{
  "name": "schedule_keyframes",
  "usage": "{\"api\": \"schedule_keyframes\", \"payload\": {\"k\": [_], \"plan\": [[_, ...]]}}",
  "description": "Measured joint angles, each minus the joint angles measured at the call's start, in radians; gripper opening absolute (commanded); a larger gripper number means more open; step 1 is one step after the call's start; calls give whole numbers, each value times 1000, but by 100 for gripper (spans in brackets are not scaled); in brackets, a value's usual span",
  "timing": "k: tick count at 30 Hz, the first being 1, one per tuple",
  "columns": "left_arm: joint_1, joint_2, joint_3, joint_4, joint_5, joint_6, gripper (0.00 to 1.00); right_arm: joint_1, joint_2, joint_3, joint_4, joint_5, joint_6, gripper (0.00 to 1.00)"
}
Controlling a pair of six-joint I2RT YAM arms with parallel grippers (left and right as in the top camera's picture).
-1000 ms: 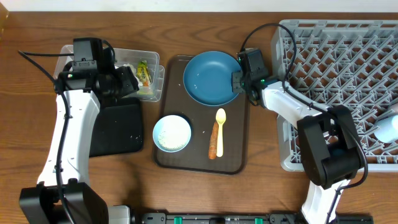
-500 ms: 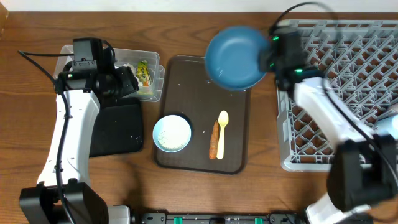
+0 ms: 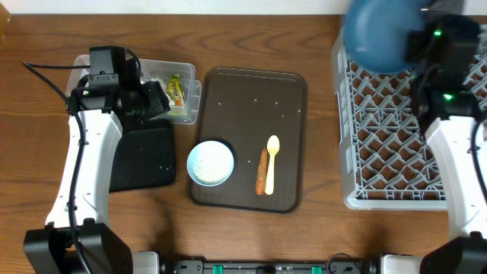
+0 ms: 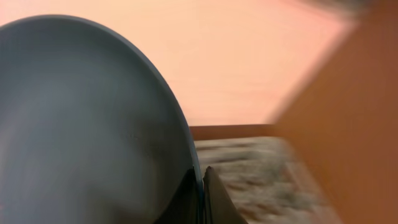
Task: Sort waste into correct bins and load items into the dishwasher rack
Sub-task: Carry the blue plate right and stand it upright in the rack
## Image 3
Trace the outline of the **light blue bowl with rice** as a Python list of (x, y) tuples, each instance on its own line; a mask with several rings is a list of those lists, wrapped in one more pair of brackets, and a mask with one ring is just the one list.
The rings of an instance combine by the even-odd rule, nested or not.
[(222, 142), (201, 142), (189, 153), (186, 169), (191, 180), (200, 186), (220, 185), (233, 172), (232, 150)]

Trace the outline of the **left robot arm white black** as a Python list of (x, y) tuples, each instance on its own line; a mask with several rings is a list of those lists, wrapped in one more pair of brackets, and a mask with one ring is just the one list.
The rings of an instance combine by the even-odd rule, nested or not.
[(132, 252), (111, 229), (110, 192), (167, 186), (174, 181), (169, 126), (123, 135), (112, 108), (79, 110), (58, 196), (42, 229), (27, 231), (24, 252), (37, 273), (159, 273), (154, 251)]

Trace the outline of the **pale yellow plastic spoon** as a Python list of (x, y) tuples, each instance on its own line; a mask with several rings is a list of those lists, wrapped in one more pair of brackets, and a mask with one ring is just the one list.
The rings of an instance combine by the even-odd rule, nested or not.
[(275, 156), (280, 149), (279, 137), (277, 135), (270, 136), (266, 148), (269, 153), (269, 164), (266, 176), (265, 194), (270, 196), (273, 194), (275, 187)]

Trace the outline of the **dark blue plate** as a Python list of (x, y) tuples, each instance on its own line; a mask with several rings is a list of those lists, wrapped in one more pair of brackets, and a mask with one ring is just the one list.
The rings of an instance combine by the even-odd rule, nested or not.
[(425, 28), (425, 0), (353, 0), (343, 20), (347, 53), (371, 72), (394, 73), (412, 67), (406, 61), (408, 35)]

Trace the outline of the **green yellow snack wrapper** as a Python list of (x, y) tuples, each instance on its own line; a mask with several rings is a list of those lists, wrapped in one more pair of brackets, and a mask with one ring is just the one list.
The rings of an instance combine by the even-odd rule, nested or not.
[(174, 74), (169, 77), (167, 82), (167, 95), (174, 102), (175, 106), (181, 107), (186, 103), (179, 74)]

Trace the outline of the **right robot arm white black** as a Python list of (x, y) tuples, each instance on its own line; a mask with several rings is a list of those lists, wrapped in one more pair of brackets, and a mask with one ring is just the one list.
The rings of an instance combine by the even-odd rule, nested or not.
[(476, 21), (448, 14), (408, 36), (406, 58), (417, 65), (412, 112), (440, 172), (450, 233), (422, 258), (421, 273), (486, 271), (486, 114), (463, 84), (479, 35)]

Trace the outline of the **orange carrot stick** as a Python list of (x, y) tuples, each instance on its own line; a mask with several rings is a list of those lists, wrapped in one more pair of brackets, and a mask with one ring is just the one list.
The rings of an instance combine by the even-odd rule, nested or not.
[(268, 164), (268, 152), (266, 148), (263, 148), (259, 165), (256, 173), (256, 195), (264, 195), (266, 189), (266, 174)]

